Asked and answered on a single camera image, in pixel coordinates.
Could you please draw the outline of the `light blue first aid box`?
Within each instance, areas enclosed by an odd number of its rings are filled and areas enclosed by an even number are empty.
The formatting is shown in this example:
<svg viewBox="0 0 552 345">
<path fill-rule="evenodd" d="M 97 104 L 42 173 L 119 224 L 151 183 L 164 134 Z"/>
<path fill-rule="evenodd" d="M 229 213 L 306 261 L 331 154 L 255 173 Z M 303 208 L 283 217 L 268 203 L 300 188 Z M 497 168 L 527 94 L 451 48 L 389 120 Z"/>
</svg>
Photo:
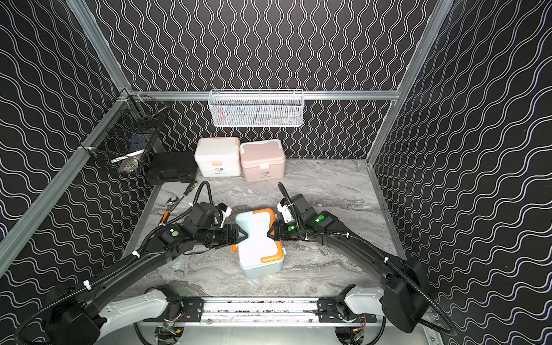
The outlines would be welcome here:
<svg viewBox="0 0 552 345">
<path fill-rule="evenodd" d="M 283 269 L 285 250 L 282 242 L 273 241 L 267 237 L 267 231 L 276 221 L 271 208 L 248 211 L 238 214 L 235 218 L 249 238 L 232 246 L 237 252 L 239 264 L 244 274 L 249 278 L 279 273 Z"/>
</svg>

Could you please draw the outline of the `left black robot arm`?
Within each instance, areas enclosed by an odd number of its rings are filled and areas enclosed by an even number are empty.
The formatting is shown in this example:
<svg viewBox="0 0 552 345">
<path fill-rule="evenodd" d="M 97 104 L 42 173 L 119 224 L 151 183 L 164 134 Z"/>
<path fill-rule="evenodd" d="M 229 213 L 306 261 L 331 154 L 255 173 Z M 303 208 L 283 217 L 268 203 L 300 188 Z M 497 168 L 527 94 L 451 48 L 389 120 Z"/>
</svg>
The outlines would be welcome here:
<svg viewBox="0 0 552 345">
<path fill-rule="evenodd" d="M 194 200 L 186 211 L 155 227 L 135 251 L 107 270 L 70 288 L 51 290 L 52 300 L 17 327 L 15 342 L 34 344 L 24 331 L 41 319 L 47 344 L 94 344 L 108 323 L 101 311 L 136 281 L 181 255 L 194 254 L 198 244 L 218 250 L 248 238 L 239 225 L 224 222 L 225 211 L 225 204 Z"/>
</svg>

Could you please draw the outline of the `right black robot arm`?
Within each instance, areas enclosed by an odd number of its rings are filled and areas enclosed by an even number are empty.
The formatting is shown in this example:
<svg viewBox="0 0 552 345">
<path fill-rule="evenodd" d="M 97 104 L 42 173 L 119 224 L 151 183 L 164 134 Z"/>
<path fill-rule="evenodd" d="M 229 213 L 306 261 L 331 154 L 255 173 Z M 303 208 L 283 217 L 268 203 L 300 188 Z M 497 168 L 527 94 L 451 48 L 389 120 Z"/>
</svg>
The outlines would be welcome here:
<svg viewBox="0 0 552 345">
<path fill-rule="evenodd" d="M 373 307 L 367 305 L 358 286 L 344 289 L 340 302 L 343 312 L 379 314 L 405 333 L 422 325 L 446 336 L 458 334 L 455 323 L 431 297 L 426 269 L 418 260 L 404 260 L 382 250 L 332 213 L 317 212 L 302 194 L 291 196 L 282 183 L 277 186 L 283 194 L 281 218 L 268 231 L 269 237 L 332 248 L 379 282 L 382 295 Z"/>
</svg>

